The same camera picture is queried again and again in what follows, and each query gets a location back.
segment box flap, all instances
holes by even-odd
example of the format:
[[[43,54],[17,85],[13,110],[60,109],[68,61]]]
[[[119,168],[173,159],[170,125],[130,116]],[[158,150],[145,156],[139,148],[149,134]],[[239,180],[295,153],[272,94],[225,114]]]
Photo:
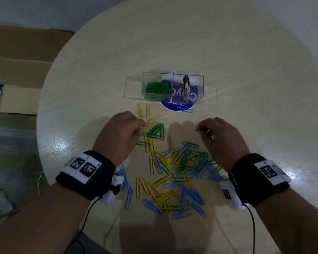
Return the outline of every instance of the box flap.
[[[0,58],[0,81],[3,85],[42,88],[52,62]]]
[[[36,115],[41,89],[4,86],[0,112]]]
[[[74,35],[72,31],[59,30],[59,29],[51,29],[52,34],[58,40],[61,48],[65,46],[69,39]]]
[[[61,48],[51,30],[0,25],[0,58],[54,61]]]

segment wooden table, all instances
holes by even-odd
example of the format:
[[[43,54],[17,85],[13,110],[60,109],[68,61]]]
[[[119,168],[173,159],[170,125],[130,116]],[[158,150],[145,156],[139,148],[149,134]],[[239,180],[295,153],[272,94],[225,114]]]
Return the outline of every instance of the wooden table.
[[[293,33],[241,0],[129,0],[103,12],[66,44],[46,78],[39,105],[40,158],[49,183],[75,153],[88,150],[117,112],[137,113],[146,68],[205,74],[205,96],[193,113],[151,103],[165,123],[156,149],[193,141],[204,150],[195,122],[221,117],[236,126],[250,149],[275,161],[292,187],[318,208],[318,65]],[[136,146],[128,179],[150,175],[148,154]],[[193,181],[207,205],[172,221],[126,194],[99,202],[84,232],[113,253],[251,253],[248,211],[228,208],[219,185]],[[257,214],[257,253],[277,247]]]

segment clear plastic box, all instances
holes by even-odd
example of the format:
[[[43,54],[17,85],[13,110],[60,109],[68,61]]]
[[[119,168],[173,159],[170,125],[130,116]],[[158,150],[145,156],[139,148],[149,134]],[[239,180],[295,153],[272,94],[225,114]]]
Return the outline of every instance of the clear plastic box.
[[[187,80],[190,85],[189,94],[184,91],[184,81],[186,82]],[[153,82],[156,86],[159,85],[162,89],[165,89],[167,94],[153,93],[153,91],[157,92],[157,89],[153,90],[151,88],[153,84],[148,85],[148,83]],[[142,77],[141,95],[144,101],[147,102],[197,104],[204,97],[204,75],[183,71],[145,69]]]

